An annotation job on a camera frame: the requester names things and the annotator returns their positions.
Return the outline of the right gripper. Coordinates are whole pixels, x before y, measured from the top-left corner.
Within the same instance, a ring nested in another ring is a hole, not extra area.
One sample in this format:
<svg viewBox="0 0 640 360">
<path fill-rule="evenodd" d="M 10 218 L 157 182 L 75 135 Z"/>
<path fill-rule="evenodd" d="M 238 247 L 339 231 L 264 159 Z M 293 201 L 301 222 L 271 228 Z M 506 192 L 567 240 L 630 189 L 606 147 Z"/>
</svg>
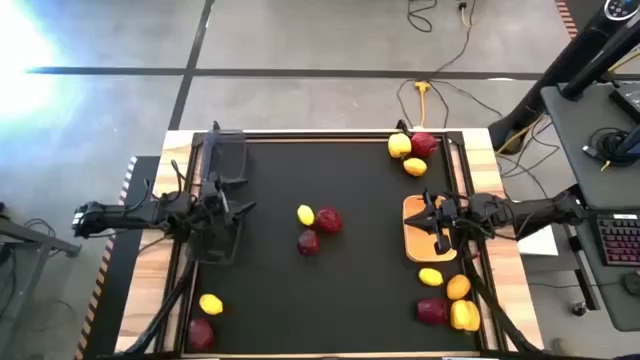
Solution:
<svg viewBox="0 0 640 360">
<path fill-rule="evenodd" d="M 445 254 L 452 249 L 452 244 L 449 236 L 444 234 L 444 230 L 455 227 L 460 214 L 459 201 L 447 194 L 431 195 L 428 191 L 425 191 L 423 196 L 426 213 L 421 212 L 407 217 L 404 222 L 412 228 L 435 235 L 436 253 Z"/>
</svg>

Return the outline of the orange wooden basket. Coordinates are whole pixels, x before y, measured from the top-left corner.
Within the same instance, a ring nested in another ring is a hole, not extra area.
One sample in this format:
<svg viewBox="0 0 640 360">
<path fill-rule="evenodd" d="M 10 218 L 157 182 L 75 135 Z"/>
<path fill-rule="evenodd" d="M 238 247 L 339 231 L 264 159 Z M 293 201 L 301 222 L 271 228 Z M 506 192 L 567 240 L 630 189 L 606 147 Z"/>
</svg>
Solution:
<svg viewBox="0 0 640 360">
<path fill-rule="evenodd" d="M 426 207 L 421 195 L 411 195 L 403 201 L 403 220 L 418 214 Z M 404 244 L 407 257 L 416 263 L 447 262 L 454 260 L 457 250 L 451 248 L 443 254 L 436 252 L 437 236 L 403 224 Z"/>
</svg>

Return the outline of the narrow black mesh basket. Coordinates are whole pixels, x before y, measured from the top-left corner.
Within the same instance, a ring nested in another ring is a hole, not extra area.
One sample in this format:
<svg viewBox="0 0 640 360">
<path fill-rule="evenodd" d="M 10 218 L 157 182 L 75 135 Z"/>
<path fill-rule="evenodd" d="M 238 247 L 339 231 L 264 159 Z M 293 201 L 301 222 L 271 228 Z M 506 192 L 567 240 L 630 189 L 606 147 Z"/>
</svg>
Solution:
<svg viewBox="0 0 640 360">
<path fill-rule="evenodd" d="M 208 132 L 202 148 L 201 185 L 227 189 L 246 182 L 247 143 L 236 130 Z"/>
</svg>

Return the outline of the orange-tinted lemon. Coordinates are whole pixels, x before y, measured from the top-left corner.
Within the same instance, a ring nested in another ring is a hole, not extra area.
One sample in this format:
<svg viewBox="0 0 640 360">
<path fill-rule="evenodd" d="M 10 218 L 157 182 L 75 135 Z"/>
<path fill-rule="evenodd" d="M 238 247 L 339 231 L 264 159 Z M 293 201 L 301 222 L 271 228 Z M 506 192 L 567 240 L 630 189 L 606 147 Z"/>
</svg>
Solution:
<svg viewBox="0 0 640 360">
<path fill-rule="evenodd" d="M 463 299 L 470 290 L 471 282 L 463 274 L 453 276 L 446 285 L 446 295 L 452 301 Z"/>
</svg>

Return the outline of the red bell pepper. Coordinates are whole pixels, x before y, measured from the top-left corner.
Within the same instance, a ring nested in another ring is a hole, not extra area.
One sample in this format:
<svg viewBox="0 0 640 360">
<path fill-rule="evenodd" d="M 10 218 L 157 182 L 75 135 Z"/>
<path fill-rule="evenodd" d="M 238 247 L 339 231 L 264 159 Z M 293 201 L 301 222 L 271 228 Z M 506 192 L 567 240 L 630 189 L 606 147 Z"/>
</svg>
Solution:
<svg viewBox="0 0 640 360">
<path fill-rule="evenodd" d="M 411 139 L 412 154 L 418 157 L 429 157 L 438 148 L 439 141 L 430 133 L 416 132 Z"/>
<path fill-rule="evenodd" d="M 315 256 L 320 249 L 317 233 L 314 230 L 305 230 L 297 239 L 297 249 L 303 256 Z"/>
<path fill-rule="evenodd" d="M 317 229 L 328 233 L 339 233 L 343 228 L 339 213 L 330 207 L 317 211 L 314 224 Z"/>
<path fill-rule="evenodd" d="M 188 343 L 194 351 L 207 351 L 214 344 L 214 332 L 206 319 L 193 319 L 189 323 Z"/>
<path fill-rule="evenodd" d="M 448 321 L 448 304 L 441 298 L 426 298 L 416 306 L 416 317 L 429 325 L 442 325 Z"/>
</svg>

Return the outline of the yellow bell pepper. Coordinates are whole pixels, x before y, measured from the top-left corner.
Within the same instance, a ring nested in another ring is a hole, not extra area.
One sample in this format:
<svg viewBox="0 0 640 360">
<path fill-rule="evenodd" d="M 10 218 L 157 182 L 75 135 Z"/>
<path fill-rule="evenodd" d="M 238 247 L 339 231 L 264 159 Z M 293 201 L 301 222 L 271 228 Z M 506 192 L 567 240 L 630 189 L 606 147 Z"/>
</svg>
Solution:
<svg viewBox="0 0 640 360">
<path fill-rule="evenodd" d="M 392 158 L 402 158 L 412 151 L 411 139 L 404 133 L 390 135 L 387 147 Z"/>
<path fill-rule="evenodd" d="M 475 332 L 480 328 L 480 312 L 474 302 L 456 300 L 451 305 L 451 326 L 457 330 Z"/>
</svg>

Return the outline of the wide black mesh basket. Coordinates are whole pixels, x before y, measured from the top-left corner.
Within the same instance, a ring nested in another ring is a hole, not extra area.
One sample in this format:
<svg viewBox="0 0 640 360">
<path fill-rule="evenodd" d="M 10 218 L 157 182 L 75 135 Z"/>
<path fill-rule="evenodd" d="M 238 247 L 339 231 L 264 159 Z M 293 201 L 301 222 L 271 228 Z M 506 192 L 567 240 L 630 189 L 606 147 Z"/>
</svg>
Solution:
<svg viewBox="0 0 640 360">
<path fill-rule="evenodd" d="M 244 219 L 237 224 L 238 233 L 229 235 L 224 230 L 219 231 L 216 226 L 214 231 L 201 232 L 197 230 L 197 220 L 199 216 L 198 202 L 192 207 L 188 216 L 187 224 L 191 233 L 188 238 L 190 257 L 196 261 L 218 266 L 228 266 L 235 258 L 242 232 L 244 229 Z"/>
</svg>

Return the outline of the white paper sheet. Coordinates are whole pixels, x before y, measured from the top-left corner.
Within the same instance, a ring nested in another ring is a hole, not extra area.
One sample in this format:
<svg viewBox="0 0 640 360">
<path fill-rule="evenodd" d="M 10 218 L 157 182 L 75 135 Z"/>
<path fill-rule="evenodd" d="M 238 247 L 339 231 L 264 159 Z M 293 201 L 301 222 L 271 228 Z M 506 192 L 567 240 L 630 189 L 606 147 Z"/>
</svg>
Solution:
<svg viewBox="0 0 640 360">
<path fill-rule="evenodd" d="M 518 249 L 521 255 L 557 256 L 559 254 L 551 225 L 519 240 Z"/>
</svg>

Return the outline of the black platform with hazard stripes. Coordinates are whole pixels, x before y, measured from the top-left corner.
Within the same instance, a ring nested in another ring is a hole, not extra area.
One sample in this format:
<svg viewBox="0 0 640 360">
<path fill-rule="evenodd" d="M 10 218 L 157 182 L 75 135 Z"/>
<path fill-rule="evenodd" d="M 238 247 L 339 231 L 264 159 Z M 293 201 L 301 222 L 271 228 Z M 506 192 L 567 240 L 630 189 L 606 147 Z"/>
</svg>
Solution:
<svg viewBox="0 0 640 360">
<path fill-rule="evenodd" d="M 131 347 L 158 312 L 171 251 L 159 260 L 139 249 L 160 231 L 132 230 L 107 240 L 73 360 L 104 360 Z"/>
</svg>

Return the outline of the black desk leg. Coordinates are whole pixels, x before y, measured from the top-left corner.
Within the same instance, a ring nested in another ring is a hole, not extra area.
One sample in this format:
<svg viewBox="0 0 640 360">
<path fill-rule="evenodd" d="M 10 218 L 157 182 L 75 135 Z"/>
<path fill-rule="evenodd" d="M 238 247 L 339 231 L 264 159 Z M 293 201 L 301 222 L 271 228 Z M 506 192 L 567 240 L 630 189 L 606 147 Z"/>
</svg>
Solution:
<svg viewBox="0 0 640 360">
<path fill-rule="evenodd" d="M 577 263 L 577 268 L 574 270 L 574 274 L 578 282 L 577 287 L 581 291 L 581 294 L 583 296 L 582 301 L 587 304 L 589 308 L 588 312 L 599 311 L 601 307 L 596 294 L 597 286 L 591 282 L 590 268 L 588 266 L 588 262 L 586 260 L 585 253 L 580 243 L 577 231 L 571 225 L 565 225 L 564 230 L 568 237 L 569 247 Z"/>
</svg>

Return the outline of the black backlit keyboard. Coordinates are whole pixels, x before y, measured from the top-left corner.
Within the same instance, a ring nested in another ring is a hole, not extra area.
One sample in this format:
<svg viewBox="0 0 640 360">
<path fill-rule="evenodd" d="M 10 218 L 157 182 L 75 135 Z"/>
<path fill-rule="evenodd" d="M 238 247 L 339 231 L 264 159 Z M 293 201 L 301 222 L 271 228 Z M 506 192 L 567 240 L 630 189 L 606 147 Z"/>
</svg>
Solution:
<svg viewBox="0 0 640 360">
<path fill-rule="evenodd" d="M 598 213 L 593 224 L 605 265 L 640 267 L 640 214 Z"/>
</svg>

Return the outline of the black tower fan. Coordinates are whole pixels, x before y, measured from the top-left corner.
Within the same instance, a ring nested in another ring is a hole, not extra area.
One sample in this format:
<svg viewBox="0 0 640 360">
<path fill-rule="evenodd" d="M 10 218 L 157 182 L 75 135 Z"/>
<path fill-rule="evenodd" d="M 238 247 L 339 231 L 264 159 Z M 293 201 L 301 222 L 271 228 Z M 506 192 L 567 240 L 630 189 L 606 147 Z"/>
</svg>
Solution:
<svg viewBox="0 0 640 360">
<path fill-rule="evenodd" d="M 572 80 L 626 23 L 640 11 L 640 0 L 605 0 L 578 35 L 556 57 L 516 107 L 489 127 L 493 149 L 522 138 L 542 114 L 541 89 Z"/>
</svg>

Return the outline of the grey metal stand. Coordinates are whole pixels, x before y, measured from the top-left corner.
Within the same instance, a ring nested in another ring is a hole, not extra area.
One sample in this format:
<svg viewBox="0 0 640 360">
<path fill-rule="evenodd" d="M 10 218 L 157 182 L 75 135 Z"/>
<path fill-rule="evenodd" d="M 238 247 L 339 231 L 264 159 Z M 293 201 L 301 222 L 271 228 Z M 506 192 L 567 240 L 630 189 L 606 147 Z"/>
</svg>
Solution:
<svg viewBox="0 0 640 360">
<path fill-rule="evenodd" d="M 0 360 L 15 334 L 51 253 L 76 257 L 79 245 L 57 238 L 42 219 L 28 226 L 12 221 L 0 202 Z"/>
</svg>

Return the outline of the black device on desk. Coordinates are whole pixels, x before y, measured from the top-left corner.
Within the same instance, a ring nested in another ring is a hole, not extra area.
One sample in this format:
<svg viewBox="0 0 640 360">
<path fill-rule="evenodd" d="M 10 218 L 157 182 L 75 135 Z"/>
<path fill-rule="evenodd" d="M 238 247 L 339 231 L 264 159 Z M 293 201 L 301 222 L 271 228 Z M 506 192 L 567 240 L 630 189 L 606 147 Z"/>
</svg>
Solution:
<svg viewBox="0 0 640 360">
<path fill-rule="evenodd" d="M 610 100 L 640 125 L 640 85 L 622 84 L 609 94 Z"/>
</svg>

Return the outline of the hazard stripe floor tape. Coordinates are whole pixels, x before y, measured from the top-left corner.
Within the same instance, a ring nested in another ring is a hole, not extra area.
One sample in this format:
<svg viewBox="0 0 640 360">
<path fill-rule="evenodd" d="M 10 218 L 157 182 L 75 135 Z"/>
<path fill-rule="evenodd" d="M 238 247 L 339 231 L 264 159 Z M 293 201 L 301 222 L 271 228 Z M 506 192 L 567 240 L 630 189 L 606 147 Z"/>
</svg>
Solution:
<svg viewBox="0 0 640 360">
<path fill-rule="evenodd" d="M 554 0 L 554 3 L 561 17 L 561 20 L 568 32 L 569 37 L 571 39 L 574 39 L 578 35 L 579 30 L 569 11 L 566 0 Z"/>
</svg>

